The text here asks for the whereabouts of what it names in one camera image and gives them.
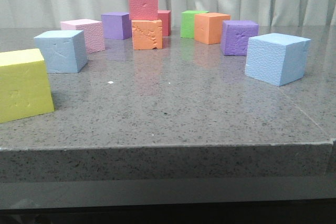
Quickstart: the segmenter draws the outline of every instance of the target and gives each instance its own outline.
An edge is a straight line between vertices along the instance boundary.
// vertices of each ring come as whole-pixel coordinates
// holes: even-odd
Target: orange cube
[[[161,20],[132,20],[134,50],[162,49]]]
[[[195,15],[195,40],[205,44],[221,43],[224,20],[231,15],[222,13],[201,13]]]

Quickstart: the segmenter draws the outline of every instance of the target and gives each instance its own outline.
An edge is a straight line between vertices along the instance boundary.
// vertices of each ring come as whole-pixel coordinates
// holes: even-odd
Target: pink foam cube
[[[158,19],[162,20],[162,36],[169,36],[171,32],[171,11],[158,10]]]
[[[86,53],[105,50],[103,24],[92,19],[61,21],[62,30],[83,30]]]
[[[129,0],[131,20],[157,20],[159,0]]]

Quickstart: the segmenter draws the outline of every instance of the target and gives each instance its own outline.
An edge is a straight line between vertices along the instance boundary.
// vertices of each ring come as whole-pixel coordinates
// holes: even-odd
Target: granite countertop
[[[0,51],[35,48],[46,30],[0,29]],[[335,172],[336,28],[269,32],[312,39],[304,78],[249,78],[246,57],[178,29],[161,50],[106,39],[80,73],[49,74],[55,112],[0,124],[0,182]]]

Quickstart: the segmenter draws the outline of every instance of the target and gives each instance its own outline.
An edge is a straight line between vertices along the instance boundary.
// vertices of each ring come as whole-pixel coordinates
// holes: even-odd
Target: green cube
[[[195,14],[208,12],[208,10],[186,10],[182,12],[181,38],[194,38]]]

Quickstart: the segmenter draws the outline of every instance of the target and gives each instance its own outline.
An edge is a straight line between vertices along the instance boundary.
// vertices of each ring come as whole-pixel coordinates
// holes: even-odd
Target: table
[[[46,30],[0,29],[0,51]],[[312,39],[301,80],[249,78],[178,29],[50,73],[55,112],[0,124],[0,209],[336,197],[336,28],[270,32]]]

